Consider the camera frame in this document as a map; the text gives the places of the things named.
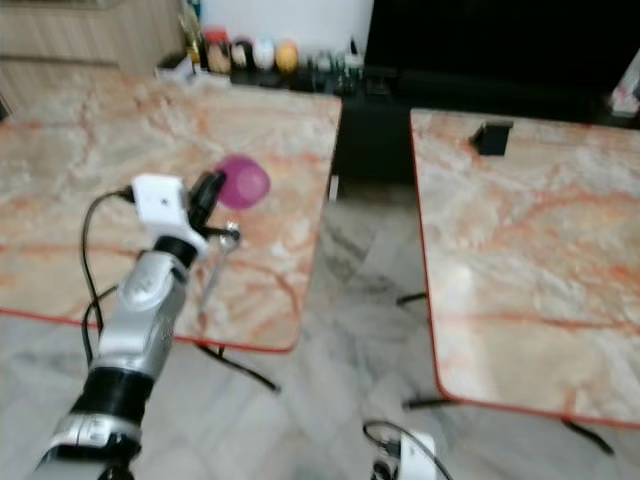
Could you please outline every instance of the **yellow egg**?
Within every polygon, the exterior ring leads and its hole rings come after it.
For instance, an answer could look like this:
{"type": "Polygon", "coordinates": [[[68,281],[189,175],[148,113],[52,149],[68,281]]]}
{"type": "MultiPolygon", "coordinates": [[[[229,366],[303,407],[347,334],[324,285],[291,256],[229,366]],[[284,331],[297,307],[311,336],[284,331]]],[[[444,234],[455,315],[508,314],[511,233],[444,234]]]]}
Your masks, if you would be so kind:
{"type": "Polygon", "coordinates": [[[298,68],[298,48],[291,40],[284,40],[278,45],[276,65],[283,73],[291,73],[298,68]]]}

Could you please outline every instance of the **black television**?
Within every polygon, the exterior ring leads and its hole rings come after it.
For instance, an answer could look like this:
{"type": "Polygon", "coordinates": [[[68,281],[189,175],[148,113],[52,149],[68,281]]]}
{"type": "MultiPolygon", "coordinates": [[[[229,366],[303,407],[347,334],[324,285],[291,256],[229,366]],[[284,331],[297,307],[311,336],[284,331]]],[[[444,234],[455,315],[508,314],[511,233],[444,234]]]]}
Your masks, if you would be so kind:
{"type": "Polygon", "coordinates": [[[375,0],[365,75],[400,93],[603,98],[640,48],[622,0],[375,0]]]}

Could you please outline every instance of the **tile floor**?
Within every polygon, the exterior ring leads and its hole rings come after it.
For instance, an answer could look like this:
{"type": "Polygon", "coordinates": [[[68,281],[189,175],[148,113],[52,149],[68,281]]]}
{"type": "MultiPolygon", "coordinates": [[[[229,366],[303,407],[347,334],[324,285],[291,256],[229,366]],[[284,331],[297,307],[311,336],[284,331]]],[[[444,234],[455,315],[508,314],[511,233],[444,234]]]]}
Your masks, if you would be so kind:
{"type": "MultiPolygon", "coordinates": [[[[410,188],[347,184],[325,206],[303,330],[287,356],[242,360],[282,386],[274,395],[177,344],[147,409],[138,480],[365,480],[379,417],[429,432],[457,480],[640,478],[640,432],[597,428],[615,457],[559,422],[449,406],[403,412],[436,393],[410,188]]],[[[79,331],[0,319],[0,478],[24,478],[85,375],[79,331]]]]}

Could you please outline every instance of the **white mount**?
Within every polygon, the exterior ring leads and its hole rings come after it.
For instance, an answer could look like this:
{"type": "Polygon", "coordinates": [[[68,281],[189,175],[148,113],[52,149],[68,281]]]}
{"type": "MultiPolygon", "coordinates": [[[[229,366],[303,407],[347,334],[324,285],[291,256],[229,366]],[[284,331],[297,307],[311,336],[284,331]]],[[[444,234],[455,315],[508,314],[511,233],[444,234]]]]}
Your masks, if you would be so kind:
{"type": "Polygon", "coordinates": [[[131,186],[138,217],[154,241],[162,236],[179,238],[197,250],[199,259],[207,258],[207,240],[189,225],[189,200],[181,178],[143,174],[131,186]]]}
{"type": "MultiPolygon", "coordinates": [[[[424,432],[411,432],[435,455],[433,437],[424,432]]],[[[400,465],[397,480],[436,480],[437,471],[433,460],[418,448],[413,440],[402,434],[400,437],[400,465]]]]}

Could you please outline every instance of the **marble tabletop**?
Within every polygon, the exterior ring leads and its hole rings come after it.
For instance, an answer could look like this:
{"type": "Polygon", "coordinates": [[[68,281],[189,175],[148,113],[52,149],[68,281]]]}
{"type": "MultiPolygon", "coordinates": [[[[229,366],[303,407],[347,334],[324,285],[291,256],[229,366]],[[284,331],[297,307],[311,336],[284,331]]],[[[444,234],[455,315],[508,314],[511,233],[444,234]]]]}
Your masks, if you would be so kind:
{"type": "MultiPolygon", "coordinates": [[[[289,351],[304,309],[340,109],[332,97],[103,74],[77,77],[14,114],[0,124],[0,311],[77,322],[88,300],[78,244],[91,200],[146,172],[179,175],[191,185],[225,155],[240,153],[267,171],[271,191],[250,210],[218,206],[210,224],[239,223],[243,244],[200,318],[197,302],[217,249],[194,269],[175,333],[289,351]]],[[[98,289],[119,281],[149,246],[130,205],[103,204],[89,248],[98,289]]]]}
{"type": "Polygon", "coordinates": [[[486,120],[411,114],[439,388],[640,428],[640,132],[486,120]]]}

